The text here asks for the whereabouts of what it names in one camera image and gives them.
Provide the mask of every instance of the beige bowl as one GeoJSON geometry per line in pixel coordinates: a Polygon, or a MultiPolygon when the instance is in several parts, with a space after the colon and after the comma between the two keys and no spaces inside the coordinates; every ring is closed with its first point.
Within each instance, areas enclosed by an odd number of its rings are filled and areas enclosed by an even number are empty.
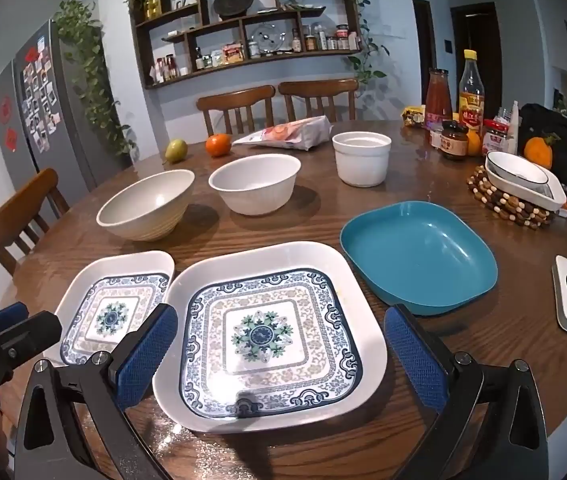
{"type": "Polygon", "coordinates": [[[97,223],[127,240],[148,242],[169,234],[184,216],[195,173],[164,171],[135,182],[97,213],[97,223]]]}

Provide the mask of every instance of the round wooden table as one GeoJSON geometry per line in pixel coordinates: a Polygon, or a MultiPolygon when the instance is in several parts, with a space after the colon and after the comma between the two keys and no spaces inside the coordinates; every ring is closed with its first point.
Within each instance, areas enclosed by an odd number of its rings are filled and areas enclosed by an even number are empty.
{"type": "MultiPolygon", "coordinates": [[[[357,189],[341,182],[330,143],[309,153],[291,150],[287,153],[302,163],[292,199],[262,218],[231,212],[208,186],[208,177],[227,162],[266,148],[235,148],[213,159],[197,144],[190,146],[187,160],[175,166],[162,165],[158,156],[144,160],[100,186],[51,228],[14,275],[12,296],[26,303],[31,314],[54,312],[83,267],[115,254],[167,251],[179,272],[212,256],[293,240],[314,240],[341,250],[339,233],[352,217],[403,200],[435,202],[455,212],[486,241],[499,264],[499,280],[478,300],[422,323],[453,352],[467,351],[482,363],[508,366],[515,358],[525,359],[536,378],[550,434],[567,416],[567,333],[557,324],[551,276],[554,257],[567,257],[567,219],[557,218],[549,228],[534,232],[495,218],[468,192],[466,179],[479,159],[446,160],[430,149],[422,130],[401,128],[401,123],[359,121],[335,127],[336,132],[355,129],[392,138],[384,184],[357,189]],[[97,211],[113,194],[145,176],[175,168],[195,172],[195,192],[182,222],[167,238],[133,243],[97,226],[97,211]]],[[[381,322],[384,304],[358,280],[381,322]]],[[[424,286],[427,280],[423,276],[424,286]]],[[[17,370],[0,390],[3,409],[14,423],[32,365],[17,370]]],[[[167,418],[153,397],[128,414],[174,478],[208,480],[388,479],[433,420],[394,357],[368,402],[310,426],[257,434],[193,434],[167,418]]],[[[103,472],[118,478],[93,423],[85,413],[82,419],[103,472]]]]}

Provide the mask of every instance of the doorway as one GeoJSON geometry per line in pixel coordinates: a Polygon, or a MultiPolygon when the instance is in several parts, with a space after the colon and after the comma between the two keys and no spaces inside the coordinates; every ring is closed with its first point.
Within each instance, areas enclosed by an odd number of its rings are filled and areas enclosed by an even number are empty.
{"type": "Polygon", "coordinates": [[[494,2],[454,7],[452,28],[457,49],[457,85],[461,82],[466,61],[465,49],[477,51],[479,75],[486,89],[484,117],[493,118],[499,113],[502,96],[502,57],[499,20],[494,2]]]}
{"type": "Polygon", "coordinates": [[[435,50],[435,27],[433,27],[433,13],[430,2],[427,0],[412,0],[417,20],[417,37],[419,38],[419,58],[421,65],[421,102],[425,103],[425,96],[430,83],[430,69],[437,66],[435,50]]]}

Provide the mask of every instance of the red lid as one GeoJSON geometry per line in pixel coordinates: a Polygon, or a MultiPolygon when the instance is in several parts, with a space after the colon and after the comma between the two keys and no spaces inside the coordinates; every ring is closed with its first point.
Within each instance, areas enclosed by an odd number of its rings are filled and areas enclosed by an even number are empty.
{"type": "Polygon", "coordinates": [[[509,125],[500,123],[499,121],[493,121],[492,119],[486,119],[484,121],[484,126],[492,128],[494,130],[499,130],[500,132],[507,132],[509,125]]]}

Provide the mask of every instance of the wooden chair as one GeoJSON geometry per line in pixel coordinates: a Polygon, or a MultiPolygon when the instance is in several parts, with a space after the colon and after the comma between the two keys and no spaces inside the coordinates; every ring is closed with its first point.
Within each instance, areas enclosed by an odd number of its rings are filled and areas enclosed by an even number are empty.
{"type": "Polygon", "coordinates": [[[336,95],[348,92],[348,108],[350,120],[356,120],[355,92],[359,89],[357,79],[327,79],[323,81],[289,81],[279,85],[279,94],[285,96],[285,107],[288,110],[288,120],[296,121],[292,97],[303,97],[306,101],[306,117],[312,117],[312,104],[310,98],[317,99],[317,108],[321,115],[326,115],[322,98],[327,97],[327,118],[331,123],[337,122],[335,110],[336,95]]]}
{"type": "Polygon", "coordinates": [[[30,247],[21,237],[21,233],[25,233],[33,244],[39,241],[39,236],[30,227],[30,222],[35,221],[43,232],[49,229],[46,221],[39,216],[46,196],[50,196],[60,214],[68,211],[68,203],[57,189],[58,182],[57,172],[47,168],[0,207],[0,264],[10,275],[15,273],[17,261],[6,247],[15,244],[24,254],[28,254],[30,247]]]}
{"type": "Polygon", "coordinates": [[[246,115],[248,116],[249,132],[255,131],[255,121],[252,118],[251,106],[260,101],[266,101],[266,127],[275,126],[273,120],[273,97],[275,97],[275,87],[272,85],[258,86],[247,90],[239,90],[237,92],[229,92],[227,94],[211,95],[201,97],[197,100],[197,109],[204,113],[206,120],[206,128],[208,136],[214,134],[212,129],[212,121],[210,120],[210,110],[219,110],[224,112],[224,121],[226,123],[226,133],[232,134],[232,126],[230,124],[229,110],[235,110],[235,118],[237,120],[237,129],[240,135],[244,133],[243,120],[241,119],[241,107],[246,107],[246,115]]]}

